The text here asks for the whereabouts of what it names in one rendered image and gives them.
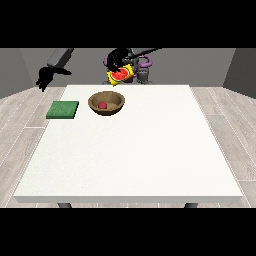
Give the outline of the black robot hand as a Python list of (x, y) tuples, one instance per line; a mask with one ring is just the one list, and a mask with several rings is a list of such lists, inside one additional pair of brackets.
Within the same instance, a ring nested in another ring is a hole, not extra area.
[(107, 67), (112, 72), (120, 71), (120, 68), (130, 64), (133, 66), (133, 60), (130, 59), (132, 50), (130, 48), (119, 47), (108, 54)]
[(71, 72), (64, 68), (42, 67), (39, 70), (39, 78), (36, 85), (45, 91), (46, 87), (52, 82), (55, 74), (71, 75)]

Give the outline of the yellow cup with melon print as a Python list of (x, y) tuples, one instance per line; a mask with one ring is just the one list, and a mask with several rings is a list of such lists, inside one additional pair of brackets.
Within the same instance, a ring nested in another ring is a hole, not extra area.
[(130, 64), (127, 64), (123, 67), (119, 68), (119, 71), (112, 72), (108, 71), (107, 72), (108, 79), (110, 81), (110, 84), (112, 86), (116, 86), (134, 76), (134, 72), (132, 70), (132, 67)]

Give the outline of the green square pad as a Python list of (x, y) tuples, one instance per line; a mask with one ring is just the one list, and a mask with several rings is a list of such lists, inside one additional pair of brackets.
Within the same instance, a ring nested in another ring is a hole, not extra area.
[(54, 101), (46, 114), (46, 118), (73, 119), (78, 106), (78, 101)]

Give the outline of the brown wooden bowl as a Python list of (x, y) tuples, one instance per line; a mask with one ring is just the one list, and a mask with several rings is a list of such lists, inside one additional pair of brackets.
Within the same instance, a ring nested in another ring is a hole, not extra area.
[(89, 107), (101, 116), (117, 114), (123, 108), (124, 103), (124, 96), (114, 91), (97, 92), (88, 99)]

